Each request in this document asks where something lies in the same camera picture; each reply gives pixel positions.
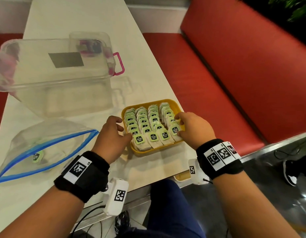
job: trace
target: green plant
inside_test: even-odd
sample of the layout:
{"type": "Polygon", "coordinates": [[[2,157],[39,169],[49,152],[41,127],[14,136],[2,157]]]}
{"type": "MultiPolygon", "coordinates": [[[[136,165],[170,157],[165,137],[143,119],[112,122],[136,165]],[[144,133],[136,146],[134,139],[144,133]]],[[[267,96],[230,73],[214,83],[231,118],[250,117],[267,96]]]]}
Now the green plant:
{"type": "Polygon", "coordinates": [[[306,0],[270,0],[269,4],[283,4],[285,8],[295,9],[288,21],[296,21],[306,17],[306,0]]]}

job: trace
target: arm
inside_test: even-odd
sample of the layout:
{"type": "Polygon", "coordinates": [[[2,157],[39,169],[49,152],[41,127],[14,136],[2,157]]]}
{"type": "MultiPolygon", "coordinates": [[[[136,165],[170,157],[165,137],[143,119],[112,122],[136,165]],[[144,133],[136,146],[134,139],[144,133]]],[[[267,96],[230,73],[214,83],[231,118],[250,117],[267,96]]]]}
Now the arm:
{"type": "MultiPolygon", "coordinates": [[[[113,163],[132,139],[119,135],[122,119],[110,116],[100,131],[92,151],[108,164],[113,163]]],[[[0,238],[62,238],[67,237],[84,208],[84,202],[55,186],[6,227],[0,238]]]]}
{"type": "MultiPolygon", "coordinates": [[[[185,131],[178,135],[195,150],[216,138],[211,125],[193,113],[179,113],[175,118],[185,124],[185,131]]],[[[213,183],[233,237],[299,237],[244,171],[219,175],[213,183]]]]}

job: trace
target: navy pants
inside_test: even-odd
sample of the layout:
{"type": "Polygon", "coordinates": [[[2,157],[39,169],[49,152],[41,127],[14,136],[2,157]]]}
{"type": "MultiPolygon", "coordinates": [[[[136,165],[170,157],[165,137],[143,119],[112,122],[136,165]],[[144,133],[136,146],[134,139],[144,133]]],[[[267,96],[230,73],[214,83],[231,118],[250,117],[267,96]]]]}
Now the navy pants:
{"type": "Polygon", "coordinates": [[[147,230],[128,231],[126,237],[206,238],[178,185],[161,180],[151,186],[151,207],[147,230]]]}

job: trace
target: left hand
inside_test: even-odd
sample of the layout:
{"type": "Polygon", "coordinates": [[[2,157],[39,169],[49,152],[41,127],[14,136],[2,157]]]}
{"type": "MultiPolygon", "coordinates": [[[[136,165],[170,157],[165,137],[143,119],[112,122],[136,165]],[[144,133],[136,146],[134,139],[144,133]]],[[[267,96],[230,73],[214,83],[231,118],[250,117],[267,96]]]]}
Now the left hand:
{"type": "Polygon", "coordinates": [[[108,117],[92,148],[92,152],[101,156],[108,164],[117,160],[132,140],[131,133],[119,135],[118,131],[123,132],[124,128],[117,123],[122,123],[122,119],[116,116],[108,117]]]}

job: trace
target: pink handle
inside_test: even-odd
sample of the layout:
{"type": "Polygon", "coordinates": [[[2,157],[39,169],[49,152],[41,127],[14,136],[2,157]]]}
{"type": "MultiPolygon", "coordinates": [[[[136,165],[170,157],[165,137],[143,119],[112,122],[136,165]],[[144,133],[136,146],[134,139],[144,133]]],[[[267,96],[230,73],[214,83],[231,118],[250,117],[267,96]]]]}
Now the pink handle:
{"type": "Polygon", "coordinates": [[[114,53],[113,55],[117,55],[117,56],[118,56],[119,63],[120,63],[121,68],[122,68],[122,71],[120,71],[120,72],[118,72],[118,73],[114,72],[114,74],[113,74],[113,76],[118,76],[118,75],[120,75],[120,74],[123,74],[123,73],[124,73],[124,71],[125,71],[125,69],[124,69],[124,66],[123,66],[123,63],[122,63],[122,60],[121,60],[120,54],[119,54],[118,52],[116,52],[116,53],[114,53]]]}

